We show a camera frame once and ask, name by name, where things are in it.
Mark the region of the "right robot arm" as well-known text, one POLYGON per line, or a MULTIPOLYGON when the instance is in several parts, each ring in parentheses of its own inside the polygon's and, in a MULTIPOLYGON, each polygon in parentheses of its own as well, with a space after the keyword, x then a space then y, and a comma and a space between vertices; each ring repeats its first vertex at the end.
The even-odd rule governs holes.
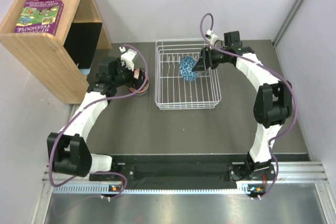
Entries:
POLYGON ((245 177, 258 179, 271 168, 270 150, 274 145, 272 138, 291 116, 291 94, 285 83, 262 68, 256 53, 243 46, 238 31, 225 33, 224 46, 217 50, 215 45, 218 36, 212 30, 205 34, 209 45, 202 48, 200 57, 193 71, 216 69, 222 63, 230 63, 239 70, 256 90, 253 107, 257 122, 254 143, 249 150, 242 168, 230 170, 232 180, 238 181, 245 177))

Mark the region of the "dark bottom bowls stack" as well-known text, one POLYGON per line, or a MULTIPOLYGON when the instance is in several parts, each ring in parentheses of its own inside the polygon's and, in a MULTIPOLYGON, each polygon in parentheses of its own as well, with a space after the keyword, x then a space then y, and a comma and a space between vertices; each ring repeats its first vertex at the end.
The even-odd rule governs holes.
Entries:
POLYGON ((129 82, 125 84, 125 86, 130 93, 133 93, 135 95, 143 95, 148 91, 150 87, 150 81, 145 76, 142 76, 138 79, 132 78, 129 82))

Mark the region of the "wooden shelf unit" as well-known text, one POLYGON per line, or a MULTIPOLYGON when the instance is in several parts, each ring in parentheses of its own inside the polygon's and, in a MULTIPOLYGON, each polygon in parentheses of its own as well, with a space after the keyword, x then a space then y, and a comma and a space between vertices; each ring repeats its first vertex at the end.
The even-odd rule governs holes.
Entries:
POLYGON ((1 44, 46 88, 65 104, 82 102, 88 88, 83 75, 64 48, 73 23, 100 23, 95 0, 61 0, 64 9, 55 35, 15 33, 26 0, 14 0, 1 22, 1 44))

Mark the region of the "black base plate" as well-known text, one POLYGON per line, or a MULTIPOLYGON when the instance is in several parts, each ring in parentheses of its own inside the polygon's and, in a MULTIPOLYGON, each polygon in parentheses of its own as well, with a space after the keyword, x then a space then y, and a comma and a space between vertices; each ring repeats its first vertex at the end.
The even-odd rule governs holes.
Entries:
POLYGON ((126 177, 129 190, 233 189, 236 182, 263 185, 275 168, 251 172, 245 154, 114 155, 112 170, 126 177))

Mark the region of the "blue patterned bowl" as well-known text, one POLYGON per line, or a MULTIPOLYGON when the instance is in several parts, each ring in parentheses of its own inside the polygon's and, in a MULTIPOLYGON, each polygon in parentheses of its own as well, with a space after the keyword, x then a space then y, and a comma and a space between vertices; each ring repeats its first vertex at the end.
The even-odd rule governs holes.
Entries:
POLYGON ((180 74, 185 81, 194 81, 198 77, 198 73, 193 71, 196 61, 191 56, 185 56, 179 63, 180 74))

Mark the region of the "purple treehouse book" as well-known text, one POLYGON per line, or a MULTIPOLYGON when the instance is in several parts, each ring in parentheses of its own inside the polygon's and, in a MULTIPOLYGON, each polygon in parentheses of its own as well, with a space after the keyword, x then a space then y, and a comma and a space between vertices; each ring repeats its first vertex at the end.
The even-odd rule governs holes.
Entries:
POLYGON ((48 33, 55 35, 64 4, 61 0, 26 0, 14 33, 48 33))

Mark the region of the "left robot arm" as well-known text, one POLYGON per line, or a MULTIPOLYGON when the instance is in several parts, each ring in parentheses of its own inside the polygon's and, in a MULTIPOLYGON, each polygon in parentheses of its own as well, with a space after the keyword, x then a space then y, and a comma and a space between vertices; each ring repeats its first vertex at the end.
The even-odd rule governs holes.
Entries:
POLYGON ((99 64, 95 81, 89 85, 84 99, 70 121, 47 138, 49 171, 85 177, 101 172, 107 180, 114 180, 119 168, 109 155, 90 153, 86 141, 99 115, 111 100, 118 99, 117 89, 125 86, 128 96, 147 92, 150 82, 143 68, 136 68, 139 54, 127 49, 117 58, 105 57, 99 64))

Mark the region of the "aluminium rail frame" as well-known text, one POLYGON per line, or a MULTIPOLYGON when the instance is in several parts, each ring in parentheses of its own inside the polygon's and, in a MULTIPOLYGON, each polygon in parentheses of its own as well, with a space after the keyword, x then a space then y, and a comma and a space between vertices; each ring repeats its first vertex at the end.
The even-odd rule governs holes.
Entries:
POLYGON ((268 175, 260 179, 250 178, 233 181, 223 175, 187 177, 145 177, 136 179, 138 167, 125 169, 122 175, 102 173, 79 177, 63 185, 53 187, 53 193, 60 194, 245 194, 260 198, 275 184, 323 184, 327 175, 320 163, 280 162, 274 165, 268 175))

